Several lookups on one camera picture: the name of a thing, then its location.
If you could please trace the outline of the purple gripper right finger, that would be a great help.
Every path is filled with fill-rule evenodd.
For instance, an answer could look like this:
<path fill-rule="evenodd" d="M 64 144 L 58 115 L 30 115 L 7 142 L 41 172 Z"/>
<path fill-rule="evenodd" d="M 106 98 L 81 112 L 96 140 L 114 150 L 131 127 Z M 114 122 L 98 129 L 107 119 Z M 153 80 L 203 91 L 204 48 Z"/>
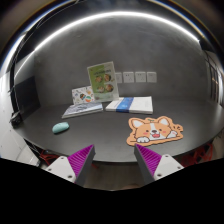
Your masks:
<path fill-rule="evenodd" d="M 150 184 L 183 169 L 183 166 L 169 154 L 160 155 L 139 144 L 134 146 L 134 155 L 145 184 Z"/>

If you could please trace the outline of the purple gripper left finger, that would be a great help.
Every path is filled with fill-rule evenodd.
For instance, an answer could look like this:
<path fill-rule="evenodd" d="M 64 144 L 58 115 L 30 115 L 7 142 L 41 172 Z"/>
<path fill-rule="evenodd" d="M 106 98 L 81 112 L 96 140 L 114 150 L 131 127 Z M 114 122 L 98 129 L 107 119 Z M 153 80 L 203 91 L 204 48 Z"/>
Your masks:
<path fill-rule="evenodd" d="M 60 156 L 46 171 L 83 187 L 94 156 L 95 147 L 89 145 L 68 157 Z"/>

